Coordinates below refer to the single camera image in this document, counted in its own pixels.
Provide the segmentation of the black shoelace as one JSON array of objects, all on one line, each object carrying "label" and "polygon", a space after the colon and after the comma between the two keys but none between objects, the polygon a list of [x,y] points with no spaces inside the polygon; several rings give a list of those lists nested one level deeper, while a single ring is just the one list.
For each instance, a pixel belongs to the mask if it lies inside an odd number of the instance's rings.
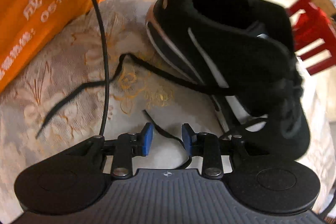
[{"label": "black shoelace", "polygon": [[[77,86],[103,78],[102,59],[88,54],[58,53],[38,57],[31,67],[37,77],[40,106],[30,125],[31,148],[43,160],[98,133],[104,89],[83,89],[63,107],[58,103]],[[220,134],[208,98],[175,85],[139,67],[126,58],[120,74],[110,86],[107,139],[126,131],[140,130],[146,122],[159,125],[147,157],[136,157],[134,168],[176,168],[187,160],[179,143],[181,126],[189,123],[195,131]]]}]

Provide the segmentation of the black sneaker with white swoosh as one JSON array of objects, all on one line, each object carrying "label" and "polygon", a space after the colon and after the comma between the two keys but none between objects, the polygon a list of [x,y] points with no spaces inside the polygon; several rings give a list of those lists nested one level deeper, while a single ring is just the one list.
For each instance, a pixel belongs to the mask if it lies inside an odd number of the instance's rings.
[{"label": "black sneaker with white swoosh", "polygon": [[310,145],[302,77],[286,10],[264,0],[157,0],[147,35],[203,88],[225,135],[296,160]]}]

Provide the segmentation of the red wooden chair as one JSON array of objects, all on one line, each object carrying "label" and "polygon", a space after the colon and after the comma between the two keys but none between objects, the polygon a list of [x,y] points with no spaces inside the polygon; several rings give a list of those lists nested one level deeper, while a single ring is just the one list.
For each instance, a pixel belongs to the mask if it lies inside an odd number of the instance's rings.
[{"label": "red wooden chair", "polygon": [[293,16],[300,10],[303,13],[299,14],[297,22],[292,27],[294,50],[297,52],[318,39],[323,40],[323,43],[300,55],[299,58],[305,61],[323,51],[330,53],[327,59],[307,68],[312,76],[335,65],[335,28],[332,18],[318,7],[314,0],[297,0],[287,8],[289,16]]}]

